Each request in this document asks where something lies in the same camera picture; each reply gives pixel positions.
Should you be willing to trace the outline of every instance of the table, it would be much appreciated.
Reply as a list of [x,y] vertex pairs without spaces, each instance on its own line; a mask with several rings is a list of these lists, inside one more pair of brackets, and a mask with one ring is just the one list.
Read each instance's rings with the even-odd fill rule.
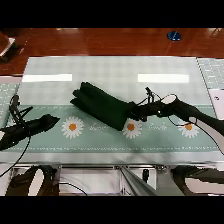
[[[34,106],[34,110],[26,115],[26,119],[34,119],[48,112],[61,118],[61,123],[59,122],[54,129],[32,138],[30,148],[22,159],[23,162],[180,164],[223,161],[224,157],[215,143],[202,131],[197,137],[190,139],[181,135],[181,131],[166,118],[150,117],[147,124],[139,126],[142,130],[147,129],[148,132],[142,131],[140,137],[129,139],[122,133],[108,129],[104,124],[98,123],[97,120],[93,120],[92,117],[69,103],[73,97],[73,90],[78,89],[82,81],[91,82],[121,100],[136,103],[146,97],[145,87],[148,86],[161,97],[171,93],[177,94],[186,103],[215,116],[196,58],[32,57],[29,58],[24,72],[26,77],[49,75],[48,77],[53,78],[57,74],[71,74],[72,81],[22,82],[20,84],[18,95],[22,108]],[[151,74],[154,74],[153,77],[157,78],[160,74],[164,79],[140,82],[142,81],[141,74],[149,74],[147,77],[152,77]],[[84,122],[85,129],[80,138],[68,141],[69,138],[63,136],[61,126],[70,116],[78,117],[81,122]],[[88,134],[88,141],[83,138],[84,134]],[[15,148],[1,152],[0,160],[15,161],[25,144],[24,140]]]

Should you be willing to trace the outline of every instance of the dark green cloth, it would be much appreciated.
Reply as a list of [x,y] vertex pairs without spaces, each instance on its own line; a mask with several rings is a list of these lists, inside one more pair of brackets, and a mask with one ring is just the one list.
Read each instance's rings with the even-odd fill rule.
[[130,110],[136,106],[134,102],[118,100],[88,82],[82,82],[73,95],[76,97],[70,101],[73,105],[118,131],[123,129]]

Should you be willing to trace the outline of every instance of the yellow flower center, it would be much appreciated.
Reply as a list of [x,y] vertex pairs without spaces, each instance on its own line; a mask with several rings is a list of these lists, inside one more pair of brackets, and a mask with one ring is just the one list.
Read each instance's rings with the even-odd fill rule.
[[192,124],[186,124],[184,127],[190,131],[192,129]]
[[133,131],[135,129],[134,124],[128,124],[128,130]]
[[76,129],[76,124],[70,124],[70,125],[69,125],[69,129],[70,129],[71,131],[74,131],[74,130]]

